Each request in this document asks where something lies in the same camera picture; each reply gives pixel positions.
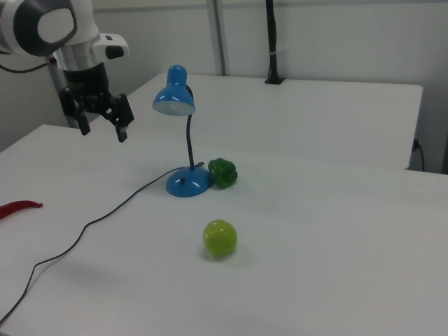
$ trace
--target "white table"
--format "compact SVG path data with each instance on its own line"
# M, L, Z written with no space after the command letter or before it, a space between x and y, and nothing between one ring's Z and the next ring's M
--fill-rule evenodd
M131 137L185 142L186 118L152 108L161 74L129 96ZM193 145L395 169L409 165L422 87L189 75ZM114 133L103 118L92 130Z
M40 127L0 153L0 204L44 203L0 221L0 316L32 266L163 172L182 143ZM23 335L442 336L448 330L448 180L238 150L236 185L180 199L161 181L92 226L0 328ZM239 244L202 247L211 220Z

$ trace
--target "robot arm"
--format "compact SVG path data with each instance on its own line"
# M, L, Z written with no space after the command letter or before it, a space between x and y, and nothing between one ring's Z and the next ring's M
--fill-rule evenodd
M112 96L104 63L129 54L123 37L99 33L91 0L0 0L0 51L54 53L67 87L59 93L66 116L90 131L85 112L115 125L120 142L134 116L124 94Z

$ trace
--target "white wall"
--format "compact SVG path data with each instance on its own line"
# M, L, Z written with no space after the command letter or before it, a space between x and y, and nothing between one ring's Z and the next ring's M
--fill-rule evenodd
M191 74L221 72L210 1L167 0L160 6L161 1L133 0L126 3L131 8L117 10L123 2L110 10L103 8L107 1L94 1L100 31L122 35L130 48L129 57L106 65L111 93L129 94L173 64L182 64ZM145 2L147 6L136 8Z
M44 63L18 55L0 55L0 64L29 69ZM0 70L0 151L42 124L67 126L59 98L46 68L32 73Z
M231 76L267 75L269 48L263 2L223 0ZM421 139L427 170L439 172L448 126L448 3L296 3L284 1L275 8L280 74L287 78L422 85L416 135ZM420 157L413 158L412 166L419 169L419 165Z

